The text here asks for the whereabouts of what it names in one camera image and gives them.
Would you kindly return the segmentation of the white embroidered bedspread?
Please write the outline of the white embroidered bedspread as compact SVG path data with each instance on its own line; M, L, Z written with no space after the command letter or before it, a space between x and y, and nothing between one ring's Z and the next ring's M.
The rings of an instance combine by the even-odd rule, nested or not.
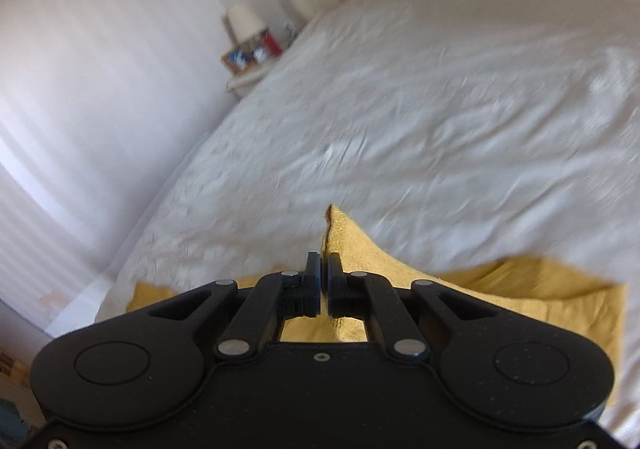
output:
M248 359L236 291L319 253ZM385 277L425 360L332 319ZM639 0L351 0L182 173L90 327L37 357L36 448L639 443Z

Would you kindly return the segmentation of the left white nightstand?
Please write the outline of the left white nightstand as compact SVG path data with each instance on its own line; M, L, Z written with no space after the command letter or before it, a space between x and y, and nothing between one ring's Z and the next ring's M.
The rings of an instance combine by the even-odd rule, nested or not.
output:
M266 76L277 65L277 59L269 60L261 65L255 66L245 73L237 74L227 82L226 92L241 100L254 91L255 87L265 79Z

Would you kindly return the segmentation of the red bottle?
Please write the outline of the red bottle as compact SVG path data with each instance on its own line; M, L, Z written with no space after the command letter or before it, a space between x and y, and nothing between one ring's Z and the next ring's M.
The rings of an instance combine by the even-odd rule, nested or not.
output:
M279 42L273 37L271 32L268 29L265 29L260 35L262 39L262 45L265 46L269 53L273 57L279 57L282 55L283 50L279 44Z

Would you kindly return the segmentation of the left cream table lamp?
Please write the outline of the left cream table lamp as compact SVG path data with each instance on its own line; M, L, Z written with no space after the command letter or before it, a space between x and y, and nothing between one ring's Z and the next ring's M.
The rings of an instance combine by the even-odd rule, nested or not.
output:
M234 4L227 9L227 19L233 36L239 44L245 43L268 28L265 20L249 5Z

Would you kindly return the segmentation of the wooden photo frame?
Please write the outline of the wooden photo frame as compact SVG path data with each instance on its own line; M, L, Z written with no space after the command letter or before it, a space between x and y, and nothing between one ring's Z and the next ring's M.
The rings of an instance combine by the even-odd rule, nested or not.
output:
M243 46L229 50L220 60L234 76L240 76L257 65L253 52Z

